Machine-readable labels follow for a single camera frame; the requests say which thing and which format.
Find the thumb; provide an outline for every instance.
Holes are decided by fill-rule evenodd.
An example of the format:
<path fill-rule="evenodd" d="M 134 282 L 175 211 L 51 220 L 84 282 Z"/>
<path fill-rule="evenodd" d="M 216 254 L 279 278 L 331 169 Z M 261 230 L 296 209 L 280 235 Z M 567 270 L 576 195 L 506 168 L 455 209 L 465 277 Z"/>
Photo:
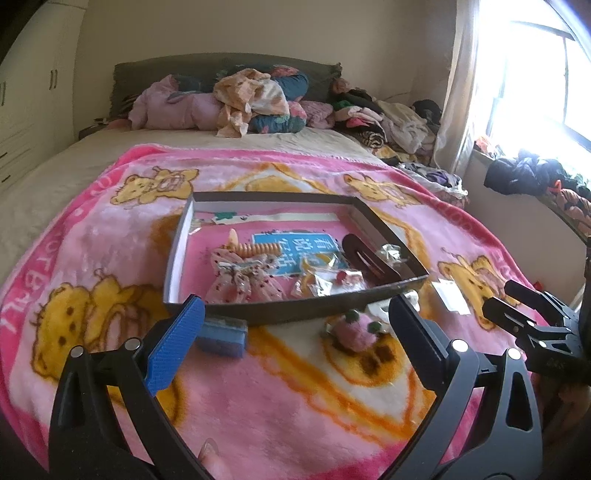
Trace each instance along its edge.
<path fill-rule="evenodd" d="M 219 455 L 217 444 L 213 439 L 205 440 L 197 460 L 207 469 L 216 480 L 234 480 L 228 465 Z"/>

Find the white curtain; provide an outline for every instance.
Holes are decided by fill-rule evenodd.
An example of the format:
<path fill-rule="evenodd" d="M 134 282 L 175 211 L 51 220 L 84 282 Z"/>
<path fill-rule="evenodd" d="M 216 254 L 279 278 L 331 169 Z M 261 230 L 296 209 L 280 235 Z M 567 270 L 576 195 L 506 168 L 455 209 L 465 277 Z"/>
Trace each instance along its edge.
<path fill-rule="evenodd" d="M 474 140 L 486 131 L 502 79 L 505 1 L 457 0 L 452 67 L 433 160 L 460 176 Z"/>

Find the window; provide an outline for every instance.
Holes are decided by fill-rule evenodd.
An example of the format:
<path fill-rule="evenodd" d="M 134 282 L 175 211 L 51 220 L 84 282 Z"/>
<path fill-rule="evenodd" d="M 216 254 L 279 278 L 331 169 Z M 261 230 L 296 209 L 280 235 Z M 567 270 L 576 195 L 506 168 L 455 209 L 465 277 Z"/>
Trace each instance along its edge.
<path fill-rule="evenodd" d="M 505 153 L 525 148 L 591 179 L 591 61 L 543 0 L 517 0 L 486 133 Z"/>

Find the robotic claw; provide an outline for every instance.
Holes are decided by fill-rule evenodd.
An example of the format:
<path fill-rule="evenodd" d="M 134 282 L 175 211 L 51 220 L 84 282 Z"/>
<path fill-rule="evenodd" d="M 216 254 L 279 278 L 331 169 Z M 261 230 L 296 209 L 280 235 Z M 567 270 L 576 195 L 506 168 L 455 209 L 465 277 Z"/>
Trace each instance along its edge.
<path fill-rule="evenodd" d="M 515 348 L 503 355 L 475 352 L 464 340 L 450 340 L 436 323 L 421 318 L 404 296 L 391 300 L 389 321 L 423 386 L 436 393 L 436 400 L 379 480 L 538 478 L 541 426 L 528 370 L 590 384 L 591 364 L 584 355 L 575 312 L 548 293 L 512 281 L 505 291 L 551 325 L 538 326 L 501 300 L 485 301 L 485 316 L 516 337 L 527 360 Z M 50 424 L 52 478 L 213 478 L 155 398 L 172 381 L 204 317 L 203 302 L 191 296 L 175 318 L 157 323 L 144 340 L 130 338 L 110 352 L 88 353 L 81 346 L 70 351 Z M 131 454 L 107 385 L 119 387 L 153 465 Z M 473 389 L 478 387 L 484 387 L 484 393 L 462 454 L 441 464 Z"/>

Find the beige bed sheet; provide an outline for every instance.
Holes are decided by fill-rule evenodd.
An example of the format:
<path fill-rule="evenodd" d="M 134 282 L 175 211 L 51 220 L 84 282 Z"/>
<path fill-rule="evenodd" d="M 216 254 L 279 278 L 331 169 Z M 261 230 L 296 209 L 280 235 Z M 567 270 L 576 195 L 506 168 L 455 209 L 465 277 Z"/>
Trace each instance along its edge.
<path fill-rule="evenodd" d="M 297 134 L 218 138 L 215 132 L 104 129 L 50 158 L 0 197 L 0 284 L 72 198 L 120 155 L 145 143 L 324 154 L 382 164 L 358 143 L 332 130 L 304 128 Z"/>

